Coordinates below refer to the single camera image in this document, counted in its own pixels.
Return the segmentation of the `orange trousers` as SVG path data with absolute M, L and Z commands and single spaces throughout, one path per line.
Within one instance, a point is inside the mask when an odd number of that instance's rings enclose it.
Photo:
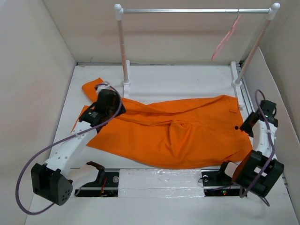
M 103 127 L 88 147 L 167 169 L 239 162 L 252 149 L 239 129 L 243 118 L 234 97 L 122 102 L 126 112 Z

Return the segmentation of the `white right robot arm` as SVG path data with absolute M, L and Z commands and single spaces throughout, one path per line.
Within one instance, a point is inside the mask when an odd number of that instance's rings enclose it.
M 240 186 L 240 197 L 251 192 L 262 200 L 273 188 L 284 171 L 284 165 L 274 158 L 275 132 L 278 128 L 276 103 L 262 100 L 258 110 L 249 115 L 240 130 L 253 138 L 253 149 L 236 164 L 226 161 L 223 169 L 217 172 L 219 183 L 226 185 L 232 182 Z

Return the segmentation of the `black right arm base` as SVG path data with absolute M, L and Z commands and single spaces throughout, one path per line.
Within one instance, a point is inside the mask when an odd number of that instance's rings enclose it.
M 201 169 L 198 182 L 202 185 L 205 197 L 239 196 L 245 189 L 233 183 L 232 176 L 239 164 L 223 162 L 214 169 Z

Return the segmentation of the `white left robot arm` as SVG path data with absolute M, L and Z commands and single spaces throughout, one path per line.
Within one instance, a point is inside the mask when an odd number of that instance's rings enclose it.
M 68 178 L 71 164 L 85 146 L 113 118 L 125 113 L 121 97 L 112 87 L 99 91 L 97 100 L 79 117 L 71 138 L 42 165 L 31 169 L 33 192 L 56 205 L 63 205 L 71 196 L 72 180 Z

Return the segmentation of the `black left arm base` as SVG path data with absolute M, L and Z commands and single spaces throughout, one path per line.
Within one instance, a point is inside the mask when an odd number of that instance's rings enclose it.
M 88 168 L 95 169 L 91 181 L 85 182 L 75 189 L 76 197 L 117 197 L 120 180 L 120 169 L 108 169 L 104 166 L 89 161 Z

